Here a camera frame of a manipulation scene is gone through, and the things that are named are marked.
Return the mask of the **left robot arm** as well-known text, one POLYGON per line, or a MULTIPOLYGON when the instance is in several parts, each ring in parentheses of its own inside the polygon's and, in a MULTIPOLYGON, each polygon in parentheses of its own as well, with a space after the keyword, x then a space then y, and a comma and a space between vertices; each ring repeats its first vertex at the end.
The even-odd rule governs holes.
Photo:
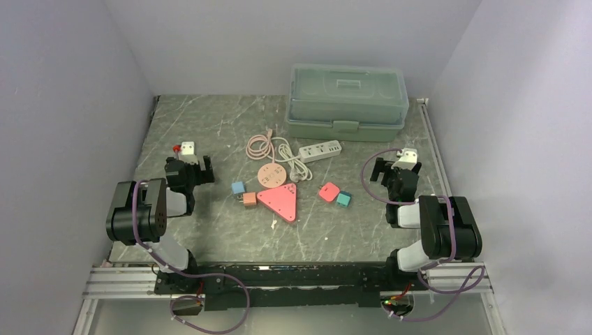
POLYGON ((202 158, 190 163, 168 157, 164 178, 119 182, 105 223, 111 241, 143 250, 160 272, 174 274, 173 284, 184 293, 199 287, 201 275, 193 254, 167 233, 168 219, 190 216, 195 187, 215 182, 210 157, 202 158))

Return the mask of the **pink plug adapter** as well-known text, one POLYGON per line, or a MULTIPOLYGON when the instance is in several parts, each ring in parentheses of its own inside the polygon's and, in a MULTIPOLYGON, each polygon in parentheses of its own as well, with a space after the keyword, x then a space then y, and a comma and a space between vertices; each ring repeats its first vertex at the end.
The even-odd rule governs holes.
POLYGON ((340 193, 340 188, 332 182, 327 182, 320 187, 318 196, 326 202, 333 202, 340 193))

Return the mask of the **round pink socket hub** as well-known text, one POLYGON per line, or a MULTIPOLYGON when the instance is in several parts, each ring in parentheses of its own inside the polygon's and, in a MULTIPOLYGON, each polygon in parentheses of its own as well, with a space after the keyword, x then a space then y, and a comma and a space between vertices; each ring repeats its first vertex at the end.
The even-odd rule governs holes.
POLYGON ((257 173, 260 185, 264 188, 282 186, 287 179, 286 169, 278 163, 264 164, 257 173))

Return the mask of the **white power strip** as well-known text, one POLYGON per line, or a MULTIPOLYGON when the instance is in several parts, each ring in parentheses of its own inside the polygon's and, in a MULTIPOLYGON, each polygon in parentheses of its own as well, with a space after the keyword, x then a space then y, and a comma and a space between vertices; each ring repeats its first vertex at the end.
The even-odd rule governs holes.
POLYGON ((311 163, 314 161, 338 156, 341 151, 342 147, 339 141, 332 140, 300 147, 298 156, 301 162, 311 163))

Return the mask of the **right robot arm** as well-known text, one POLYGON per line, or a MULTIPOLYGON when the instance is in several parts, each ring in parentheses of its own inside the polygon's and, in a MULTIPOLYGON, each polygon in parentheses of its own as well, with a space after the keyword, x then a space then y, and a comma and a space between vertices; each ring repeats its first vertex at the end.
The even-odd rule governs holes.
POLYGON ((482 252, 482 236, 465 197, 416 195, 418 161, 375 159, 370 181, 387 190, 385 219, 393 228, 417 230, 420 239, 394 251, 395 264, 385 270, 385 282, 394 290, 410 283, 412 273, 429 265, 467 260, 482 252))

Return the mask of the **pink triangular socket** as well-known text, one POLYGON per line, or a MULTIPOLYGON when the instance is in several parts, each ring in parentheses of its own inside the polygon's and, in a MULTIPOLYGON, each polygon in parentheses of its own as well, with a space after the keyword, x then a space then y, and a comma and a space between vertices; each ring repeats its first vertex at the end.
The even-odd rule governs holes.
POLYGON ((294 183, 261 191, 257 200, 287 223, 297 219, 297 186, 294 183))

